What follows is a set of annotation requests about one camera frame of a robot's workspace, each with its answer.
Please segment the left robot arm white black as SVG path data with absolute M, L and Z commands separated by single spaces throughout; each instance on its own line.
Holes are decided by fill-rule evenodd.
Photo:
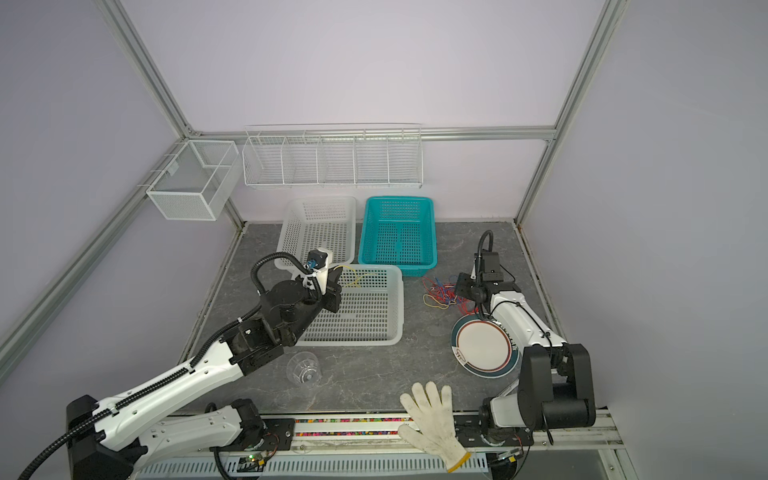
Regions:
M 337 312 L 342 273 L 325 248 L 311 250 L 306 261 L 287 252 L 258 260 L 250 270 L 259 296 L 253 309 L 216 330 L 190 360 L 169 371 L 111 397 L 72 401 L 65 433 L 21 478 L 31 478 L 60 448 L 68 451 L 73 479 L 129 478 L 158 454 L 161 424 L 170 414 L 279 358 L 322 311 Z

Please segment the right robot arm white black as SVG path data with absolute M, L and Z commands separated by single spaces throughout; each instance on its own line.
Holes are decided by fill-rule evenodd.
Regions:
M 481 435 L 491 445 L 528 446 L 536 431 L 593 426 L 597 407 L 588 350 L 555 333 L 533 311 L 493 245 L 493 232 L 483 232 L 471 272 L 457 277 L 456 295 L 474 309 L 451 333 L 452 353 L 469 373 L 485 379 L 517 375 L 503 393 L 483 400 Z

